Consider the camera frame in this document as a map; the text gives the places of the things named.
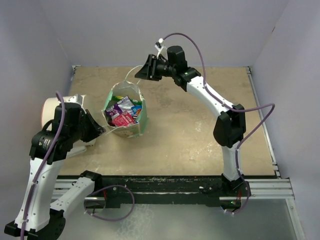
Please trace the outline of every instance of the snack packet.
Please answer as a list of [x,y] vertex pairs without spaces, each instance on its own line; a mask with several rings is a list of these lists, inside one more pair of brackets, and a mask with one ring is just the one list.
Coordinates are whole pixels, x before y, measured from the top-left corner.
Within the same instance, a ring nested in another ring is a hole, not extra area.
[[[111,100],[118,102],[119,100],[121,100],[123,98],[124,98],[123,96],[112,96]],[[135,105],[142,105],[142,101],[131,99],[131,98],[129,98],[129,99]]]
[[105,114],[109,116],[112,120],[118,117],[122,113],[121,109],[114,106],[111,106],[105,110]]
[[141,112],[142,106],[141,105],[133,106],[131,107],[131,109],[134,115],[139,115],[139,113]]
[[128,96],[125,96],[114,105],[115,109],[120,109],[122,112],[127,111],[130,115],[134,113],[131,109],[134,106]]
[[117,127],[121,127],[121,126],[129,127],[129,126],[132,126],[136,123],[135,120],[132,118],[132,116],[127,111],[120,113],[117,117],[115,117],[112,120],[112,122]]

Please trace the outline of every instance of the metal frame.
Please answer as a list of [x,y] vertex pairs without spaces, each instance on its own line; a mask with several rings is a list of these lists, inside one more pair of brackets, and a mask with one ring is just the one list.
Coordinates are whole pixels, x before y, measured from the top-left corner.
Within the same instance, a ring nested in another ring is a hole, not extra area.
[[[256,105],[259,106],[259,100],[257,97],[257,92],[253,83],[252,75],[251,75],[251,69],[250,67],[246,67],[246,72],[249,78],[249,82],[251,84],[251,88],[253,91],[254,99],[256,101]],[[259,116],[262,119],[263,113],[261,110],[258,111]],[[250,200],[279,200],[283,199],[286,200],[286,204],[288,207],[289,215],[291,218],[291,222],[295,231],[296,238],[298,240],[305,240],[305,235],[303,232],[302,225],[300,223],[298,213],[296,210],[295,205],[295,196],[292,189],[292,185],[289,179],[281,179],[281,175],[279,172],[278,164],[276,162],[276,158],[274,155],[274,151],[271,145],[271,141],[269,138],[268,130],[263,123],[263,132],[265,136],[265,140],[267,142],[269,152],[271,155],[272,165],[274,169],[275,176],[245,176],[246,181],[249,182],[250,190],[251,190],[251,197]],[[141,176],[122,176],[124,179],[132,179],[132,178],[139,178]],[[220,176],[207,176],[208,178],[218,178]],[[155,180],[159,180],[160,176],[154,176]],[[55,201],[59,199],[64,193],[66,193],[72,186],[73,183],[75,183],[78,180],[78,176],[63,176],[56,180],[52,200]],[[155,193],[147,193],[147,192],[137,192],[133,191],[135,195],[146,195],[146,194],[167,194],[167,192],[155,192]],[[171,194],[179,193],[179,194],[189,194],[188,192],[171,192]],[[234,200],[234,196],[220,196],[218,198],[220,201],[229,201]],[[102,196],[89,196],[84,199],[84,201],[104,201],[104,197]]]
[[[57,179],[54,191],[52,195],[52,200],[55,201],[59,199],[63,194],[65,194],[78,179],[74,178],[61,178]],[[246,179],[246,181],[250,184],[251,190],[251,200],[259,200],[259,199],[285,199],[285,200],[293,200],[294,193],[292,190],[292,186],[289,179]],[[135,195],[143,195],[148,193],[143,193],[141,191],[133,191]],[[165,194],[166,192],[155,192],[154,194]],[[189,192],[181,192],[181,194],[190,194]],[[220,201],[225,200],[234,200],[233,196],[221,196],[219,197]],[[90,196],[86,197],[85,201],[104,201],[105,199],[100,196]]]
[[[252,88],[252,91],[253,91],[253,95],[254,95],[254,99],[255,99],[256,105],[260,106],[259,99],[258,99],[257,92],[256,92],[256,88],[255,88],[255,85],[254,85],[254,82],[253,82],[253,78],[252,78],[251,68],[249,66],[246,67],[246,73],[248,75],[248,78],[249,78],[249,81],[250,81],[250,84],[251,84],[251,88]],[[260,115],[261,119],[264,117],[261,110],[259,110],[259,115]],[[270,155],[271,155],[274,172],[275,172],[276,176],[280,179],[281,175],[280,175],[280,172],[279,172],[278,164],[276,162],[276,158],[275,158],[275,154],[274,154],[274,149],[272,148],[270,137],[269,137],[268,130],[267,130],[265,122],[263,123],[262,127],[263,127],[265,140],[266,140],[266,142],[268,144],[268,147],[269,147],[269,152],[270,152]],[[287,206],[289,214],[290,214],[290,218],[291,218],[291,222],[292,222],[292,225],[293,225],[293,229],[294,229],[296,238],[298,240],[305,240],[306,237],[305,237],[305,233],[303,231],[301,222],[299,220],[299,216],[298,216],[298,212],[297,212],[297,208],[296,208],[296,203],[295,203],[293,190],[292,190],[292,196],[293,196],[293,198],[285,198],[286,206]]]

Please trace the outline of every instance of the pink snack packet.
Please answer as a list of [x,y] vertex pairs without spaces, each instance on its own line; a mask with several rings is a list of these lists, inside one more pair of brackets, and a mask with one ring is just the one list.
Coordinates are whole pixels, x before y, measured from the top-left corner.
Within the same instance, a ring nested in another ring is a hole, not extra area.
[[129,127],[135,124],[135,120],[127,111],[120,113],[112,120],[112,122],[117,127]]

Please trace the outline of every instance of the gray floor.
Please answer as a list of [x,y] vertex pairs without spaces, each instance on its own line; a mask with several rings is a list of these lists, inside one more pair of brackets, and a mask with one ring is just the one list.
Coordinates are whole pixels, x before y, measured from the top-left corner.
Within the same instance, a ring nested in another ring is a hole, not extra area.
[[[125,215],[130,205],[99,213]],[[137,205],[119,222],[84,214],[81,204],[67,219],[61,240],[296,240],[285,200],[251,200],[235,216],[203,205]]]

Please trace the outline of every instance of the candy wrapper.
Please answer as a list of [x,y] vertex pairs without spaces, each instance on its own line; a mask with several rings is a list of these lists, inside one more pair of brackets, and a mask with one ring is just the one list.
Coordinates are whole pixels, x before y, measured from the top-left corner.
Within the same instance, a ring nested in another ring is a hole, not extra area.
[[119,108],[117,108],[117,106],[111,106],[111,107],[108,107],[106,110],[105,110],[105,114],[107,116],[109,116],[112,120],[116,117],[118,117],[123,111]]
[[102,111],[113,134],[136,138],[145,132],[148,123],[146,101],[139,87],[132,82],[125,80],[115,84]]
[[115,109],[119,109],[122,112],[127,111],[129,114],[133,115],[134,111],[132,110],[132,107],[135,105],[130,101],[128,96],[125,96],[120,101],[118,101],[115,105]]
[[129,127],[134,125],[136,122],[127,111],[124,111],[123,113],[115,117],[112,120],[112,123],[117,127]]

